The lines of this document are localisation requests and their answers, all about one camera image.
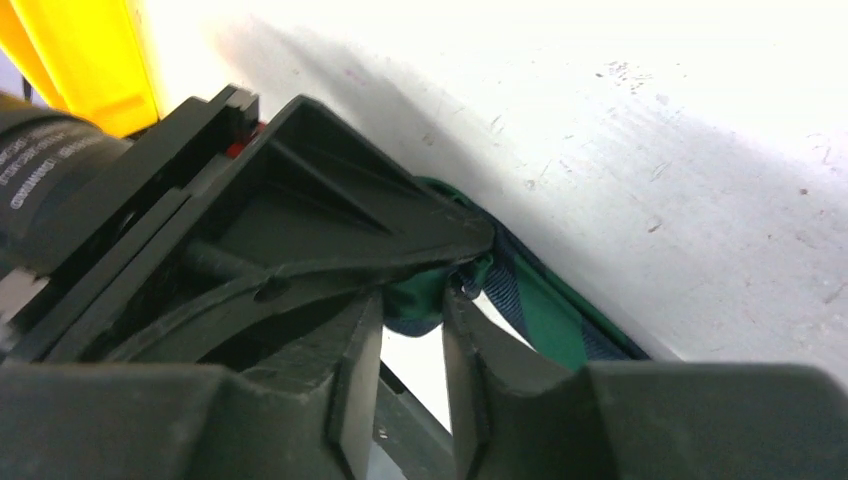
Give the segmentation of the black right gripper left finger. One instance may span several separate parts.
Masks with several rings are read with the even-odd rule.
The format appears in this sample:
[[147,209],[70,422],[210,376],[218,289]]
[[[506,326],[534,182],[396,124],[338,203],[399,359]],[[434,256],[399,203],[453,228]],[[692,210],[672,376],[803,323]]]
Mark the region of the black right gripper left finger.
[[362,479],[382,339],[376,291],[300,310],[314,329],[240,373],[197,364],[1,372],[5,479]]

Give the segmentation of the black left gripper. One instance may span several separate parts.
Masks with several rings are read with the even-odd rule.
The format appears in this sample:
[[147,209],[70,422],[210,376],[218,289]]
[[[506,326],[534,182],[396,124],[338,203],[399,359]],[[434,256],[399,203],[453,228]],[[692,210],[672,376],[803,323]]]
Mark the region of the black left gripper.
[[258,96],[228,86],[137,139],[1,98],[1,341],[17,362],[191,362],[492,241],[306,96],[261,124]]

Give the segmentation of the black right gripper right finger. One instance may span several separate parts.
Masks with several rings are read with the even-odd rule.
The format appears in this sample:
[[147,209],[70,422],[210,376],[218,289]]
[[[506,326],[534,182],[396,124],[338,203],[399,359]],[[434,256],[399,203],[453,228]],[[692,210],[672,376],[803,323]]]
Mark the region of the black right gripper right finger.
[[590,362],[570,370],[447,291],[461,479],[843,479],[847,395],[803,365]]

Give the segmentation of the green navy striped tie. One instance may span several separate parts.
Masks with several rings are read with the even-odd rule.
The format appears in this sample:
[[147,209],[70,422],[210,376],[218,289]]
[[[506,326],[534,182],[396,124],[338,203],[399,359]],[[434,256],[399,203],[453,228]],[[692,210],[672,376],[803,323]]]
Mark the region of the green navy striped tie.
[[494,228],[492,247],[460,266],[440,267],[384,291],[386,327],[422,337],[443,322],[452,286],[474,300],[485,295],[531,347],[578,369],[588,361],[646,360],[648,354],[600,310],[543,264],[506,226],[453,186],[425,178],[439,195],[481,215]]

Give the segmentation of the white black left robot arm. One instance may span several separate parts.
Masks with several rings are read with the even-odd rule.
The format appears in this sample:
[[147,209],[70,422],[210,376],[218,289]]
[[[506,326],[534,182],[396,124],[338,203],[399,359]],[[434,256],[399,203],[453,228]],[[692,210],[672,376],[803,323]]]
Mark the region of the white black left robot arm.
[[229,86],[135,139],[1,99],[5,363],[212,359],[493,238],[305,95],[263,122]]

